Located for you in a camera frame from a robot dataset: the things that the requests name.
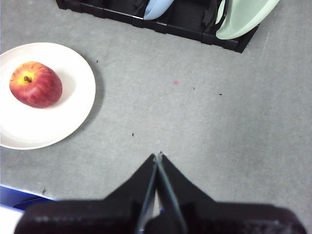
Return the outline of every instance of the blue object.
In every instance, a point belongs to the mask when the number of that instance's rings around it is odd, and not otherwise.
[[[25,211],[32,204],[46,201],[51,199],[0,185],[1,205]]]
[[[154,20],[162,16],[174,0],[150,0],[144,14],[145,20]]]

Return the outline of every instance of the plate rim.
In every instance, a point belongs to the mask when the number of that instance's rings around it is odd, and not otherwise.
[[[1,137],[1,134],[0,134],[0,146],[1,147],[5,147],[5,148],[8,148],[8,149],[13,149],[13,150],[33,150],[33,149],[44,148],[44,147],[53,145],[55,143],[58,143],[59,141],[62,141],[65,138],[67,138],[68,136],[70,136],[73,132],[75,132],[84,123],[84,121],[87,119],[87,117],[90,114],[90,112],[92,110],[92,107],[94,105],[94,101],[95,101],[95,97],[96,97],[96,81],[95,81],[95,76],[94,76],[93,70],[92,70],[90,64],[87,62],[87,60],[81,54],[79,54],[77,51],[73,50],[70,47],[67,47],[67,46],[61,45],[61,44],[57,44],[57,43],[53,43],[53,42],[32,42],[32,43],[28,43],[28,44],[19,45],[19,46],[16,46],[16,47],[14,47],[12,49],[9,49],[9,50],[3,52],[2,54],[0,54],[0,65],[2,64],[2,56],[4,56],[5,54],[8,54],[11,51],[19,49],[21,47],[27,47],[27,46],[36,45],[36,44],[49,44],[49,45],[63,47],[64,49],[71,50],[72,52],[74,52],[74,54],[76,54],[77,56],[81,57],[86,62],[86,64],[90,68],[90,71],[91,71],[92,76],[93,76],[93,79],[92,79],[93,82],[92,83],[93,83],[93,87],[94,88],[93,88],[93,93],[92,93],[92,96],[93,96],[92,105],[90,105],[90,107],[87,109],[86,115],[83,118],[81,118],[82,121],[80,121],[79,124],[77,124],[77,127],[73,128],[73,130],[70,131],[70,133],[66,133],[66,134],[60,135],[60,137],[57,137],[56,139],[53,139],[53,140],[49,141],[48,143],[40,144],[38,146],[30,146],[30,147],[15,147],[15,146],[10,146],[10,145],[3,144],[2,141],[1,141],[2,137]]]

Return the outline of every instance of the black dish rack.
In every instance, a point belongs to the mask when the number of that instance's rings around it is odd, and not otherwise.
[[[235,39],[218,39],[215,33],[226,17],[229,0],[225,0],[222,18],[216,25],[214,24],[216,12],[212,8],[214,4],[219,7],[221,0],[175,0],[170,8],[155,20],[143,19],[149,0],[56,0],[56,2],[60,9],[71,9],[79,13],[117,20],[208,45],[222,46],[239,53],[244,51],[259,27],[258,25]]]

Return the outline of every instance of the apple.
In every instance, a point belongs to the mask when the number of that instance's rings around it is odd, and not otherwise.
[[[49,67],[39,62],[26,62],[12,74],[11,93],[17,100],[34,108],[55,104],[62,95],[62,82]]]

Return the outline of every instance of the gray table surface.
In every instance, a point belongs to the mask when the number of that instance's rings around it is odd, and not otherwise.
[[[290,208],[312,233],[311,25],[311,0],[282,0],[239,54],[54,0],[1,1],[1,53],[62,44],[88,61],[97,85],[89,116],[66,139],[1,147],[1,183],[103,198],[163,151],[215,200]]]

